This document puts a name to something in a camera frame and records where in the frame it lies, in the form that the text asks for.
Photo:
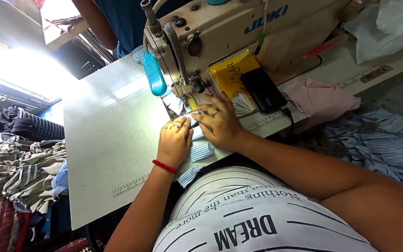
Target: blue striped fabric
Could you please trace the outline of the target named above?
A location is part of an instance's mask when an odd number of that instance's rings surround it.
[[[183,173],[179,178],[178,178],[178,182],[180,183],[180,185],[183,188],[186,188],[186,186],[191,183],[191,181],[194,180],[195,175],[197,175],[197,173],[200,171],[200,169],[198,168],[198,166],[196,164],[194,164],[194,166],[192,166],[189,170],[187,170],[185,173]]]
[[[52,193],[57,196],[64,191],[68,191],[68,163],[63,162],[57,176],[52,180]]]
[[[342,159],[403,184],[403,117],[384,109],[328,125],[330,140],[349,148]]]
[[[212,156],[213,151],[209,143],[202,143],[199,145],[192,146],[189,150],[191,155],[191,162],[195,163],[197,161],[203,160]]]
[[[203,139],[205,135],[203,135],[202,128],[200,126],[194,127],[194,133],[192,134],[192,141],[197,141]]]

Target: woman's left hand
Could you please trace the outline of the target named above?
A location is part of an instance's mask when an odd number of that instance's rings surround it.
[[[189,129],[191,119],[183,117],[164,124],[160,133],[156,160],[178,169],[188,156],[192,142],[193,129]]]

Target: yellow notebook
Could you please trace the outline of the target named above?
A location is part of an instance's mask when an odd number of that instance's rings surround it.
[[[235,95],[243,92],[251,98],[242,84],[240,76],[259,67],[260,65],[254,56],[250,56],[246,50],[230,60],[211,66],[209,73],[219,94],[225,91],[232,100]]]

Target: white plastic sheet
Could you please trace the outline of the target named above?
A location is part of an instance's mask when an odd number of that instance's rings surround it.
[[[403,48],[403,0],[382,0],[344,25],[357,41],[357,63]]]

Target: gold ring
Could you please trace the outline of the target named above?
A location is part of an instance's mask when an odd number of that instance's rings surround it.
[[[219,108],[216,108],[216,109],[212,112],[211,117],[215,117],[215,115],[216,115],[217,112],[219,112],[219,111],[220,111],[220,109],[219,109]]]

